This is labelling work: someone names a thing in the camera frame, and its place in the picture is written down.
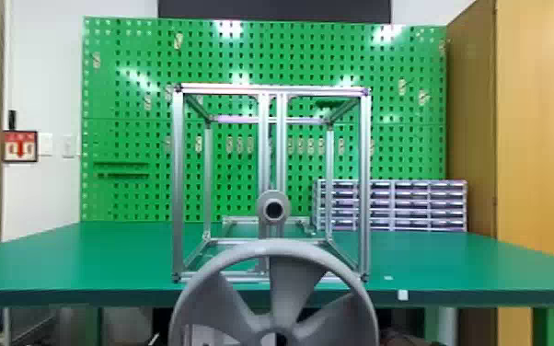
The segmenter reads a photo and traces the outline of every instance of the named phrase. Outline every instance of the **fire alarm sign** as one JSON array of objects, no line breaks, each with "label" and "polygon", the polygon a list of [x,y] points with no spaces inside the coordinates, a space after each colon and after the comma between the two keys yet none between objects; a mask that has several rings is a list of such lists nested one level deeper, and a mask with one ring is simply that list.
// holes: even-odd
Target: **fire alarm sign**
[{"label": "fire alarm sign", "polygon": [[37,162],[38,135],[36,131],[4,131],[5,162]]}]

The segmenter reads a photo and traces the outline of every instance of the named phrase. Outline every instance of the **gray fan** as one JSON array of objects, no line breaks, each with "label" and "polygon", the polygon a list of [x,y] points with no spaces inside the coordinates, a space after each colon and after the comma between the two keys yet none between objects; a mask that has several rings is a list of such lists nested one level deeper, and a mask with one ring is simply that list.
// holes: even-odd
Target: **gray fan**
[{"label": "gray fan", "polygon": [[[243,260],[268,258],[271,311],[254,314],[221,270]],[[297,318],[327,273],[333,272],[350,291],[312,317]],[[264,336],[279,333],[288,346],[376,346],[374,305],[359,278],[327,251],[296,240],[265,239],[226,250],[189,280],[169,326],[169,345],[182,345],[182,329],[203,325],[224,332],[244,346],[260,346]]]}]

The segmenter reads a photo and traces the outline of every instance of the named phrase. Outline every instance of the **metal cube frame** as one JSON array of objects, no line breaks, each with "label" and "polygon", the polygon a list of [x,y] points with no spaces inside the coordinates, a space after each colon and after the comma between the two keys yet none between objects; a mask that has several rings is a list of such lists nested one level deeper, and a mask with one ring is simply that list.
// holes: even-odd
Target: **metal cube frame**
[{"label": "metal cube frame", "polygon": [[[230,115],[213,116],[206,111],[197,100],[197,95],[245,95],[251,96],[258,101],[257,117],[240,117]],[[350,98],[343,102],[330,115],[320,118],[288,118],[288,102],[296,97],[328,97],[328,98]],[[271,100],[276,100],[276,116],[270,117]],[[203,233],[202,242],[185,259],[183,251],[184,217],[184,147],[185,147],[185,104],[195,110],[204,120],[204,165],[203,165]],[[333,229],[330,216],[332,215],[332,181],[334,168],[334,131],[333,125],[349,110],[360,104],[359,131],[359,233],[358,233],[358,260],[354,262],[348,255],[343,253],[333,240]],[[326,177],[327,194],[326,212],[327,222],[324,238],[297,239],[300,241],[313,242],[316,245],[331,247],[338,256],[348,264],[351,269],[357,272],[362,280],[366,280],[370,268],[370,139],[371,139],[371,116],[372,97],[370,90],[358,86],[263,86],[263,85],[231,85],[213,83],[182,83],[178,84],[172,94],[171,103],[171,147],[172,147],[172,278],[175,282],[188,280],[195,271],[190,271],[190,266],[201,254],[211,246],[236,245],[244,242],[267,238],[271,236],[270,227],[262,222],[259,223],[258,238],[217,238],[211,236],[211,202],[212,202],[212,148],[213,130],[211,125],[214,122],[235,122],[235,123],[257,123],[258,128],[258,185],[260,196],[264,191],[270,189],[271,179],[271,155],[269,141],[269,122],[275,122],[275,189],[287,194],[287,124],[315,124],[326,127],[325,156],[326,156]],[[284,225],[274,226],[276,236],[283,236]],[[225,271],[225,277],[230,281],[259,282],[268,280],[269,266],[265,260],[260,260],[260,265],[252,272],[249,271]]]}]

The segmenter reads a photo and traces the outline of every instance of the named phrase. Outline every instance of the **light switch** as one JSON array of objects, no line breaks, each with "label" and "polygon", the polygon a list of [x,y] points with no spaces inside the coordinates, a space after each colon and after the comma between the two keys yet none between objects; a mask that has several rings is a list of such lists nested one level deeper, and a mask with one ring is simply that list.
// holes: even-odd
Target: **light switch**
[{"label": "light switch", "polygon": [[39,156],[53,155],[53,134],[39,133]]},{"label": "light switch", "polygon": [[77,156],[77,136],[66,134],[63,136],[63,157],[74,158]]}]

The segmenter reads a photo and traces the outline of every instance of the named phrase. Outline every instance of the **metal rod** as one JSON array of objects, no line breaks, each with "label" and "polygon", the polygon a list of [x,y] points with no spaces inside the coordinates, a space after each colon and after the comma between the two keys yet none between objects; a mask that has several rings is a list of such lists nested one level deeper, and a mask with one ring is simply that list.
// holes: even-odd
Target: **metal rod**
[{"label": "metal rod", "polygon": [[213,129],[211,123],[204,127],[204,237],[211,236],[211,219],[213,209]]},{"label": "metal rod", "polygon": [[215,243],[211,239],[202,239],[202,243],[198,244],[198,246],[195,247],[191,254],[185,259],[185,269],[191,268],[195,264],[195,261],[200,259],[200,256],[204,250],[213,244]]},{"label": "metal rod", "polygon": [[[327,241],[319,238],[297,238],[297,241],[302,241],[312,245],[323,245]],[[209,246],[235,246],[241,244],[247,244],[248,242],[254,241],[251,238],[212,238],[209,242]]]},{"label": "metal rod", "polygon": [[[287,154],[287,141],[288,141],[288,128],[285,123],[288,116],[288,96],[281,94],[277,96],[277,124],[276,124],[276,160],[277,165],[275,169],[275,183],[277,190],[283,194],[288,193],[288,154]],[[277,237],[283,237],[284,224],[277,225]]]},{"label": "metal rod", "polygon": [[183,210],[184,210],[184,178],[185,178],[185,137],[184,137],[184,94],[176,92],[172,95],[172,260],[173,278],[179,280],[180,274],[185,270],[182,251],[183,235]]},{"label": "metal rod", "polygon": [[288,93],[291,96],[360,97],[368,93],[360,86],[236,86],[219,83],[182,83],[185,94],[260,95]]},{"label": "metal rod", "polygon": [[333,250],[337,254],[337,257],[339,257],[341,261],[345,262],[346,265],[348,265],[348,267],[350,267],[350,269],[352,269],[353,271],[356,270],[356,262],[354,262],[354,260],[352,260],[352,258],[348,256],[347,253],[341,251],[340,247],[337,246],[337,243],[335,243],[333,239],[327,240],[326,243],[329,244],[331,248],[333,248]]},{"label": "metal rod", "polygon": [[[271,148],[269,144],[269,111],[271,107],[271,97],[268,94],[258,95],[258,114],[260,124],[258,126],[258,197],[264,191],[268,190],[271,184]],[[260,221],[258,238],[269,237],[270,227],[268,224]],[[266,272],[269,269],[267,259],[261,258],[259,266],[256,268],[259,272]]]},{"label": "metal rod", "polygon": [[211,114],[209,114],[208,111],[204,109],[204,107],[200,104],[200,102],[198,102],[197,98],[195,98],[192,95],[186,95],[185,101],[187,102],[189,107],[191,107],[193,110],[195,110],[198,114],[200,114],[204,118],[204,121],[211,122],[213,120],[211,118]]},{"label": "metal rod", "polygon": [[[260,118],[221,114],[214,117],[214,121],[217,121],[220,123],[259,123]],[[269,118],[269,123],[276,123],[276,122],[277,122],[276,118]],[[303,117],[303,118],[286,117],[285,122],[289,124],[299,124],[299,125],[320,125],[324,123],[324,120],[320,118],[312,118],[312,117]]]},{"label": "metal rod", "polygon": [[359,122],[359,272],[366,280],[370,268],[370,236],[371,236],[371,212],[370,212],[370,143],[371,143],[371,96],[361,97],[361,120]]},{"label": "metal rod", "polygon": [[334,124],[335,121],[341,119],[348,111],[354,108],[359,104],[358,98],[353,98],[348,101],[343,102],[339,107],[337,107],[328,117],[325,118],[324,122],[327,124]]},{"label": "metal rod", "polygon": [[324,196],[324,209],[325,209],[325,238],[331,240],[333,238],[333,168],[335,159],[335,132],[333,131],[333,125],[329,125],[326,132],[326,177],[325,184],[325,196]]}]

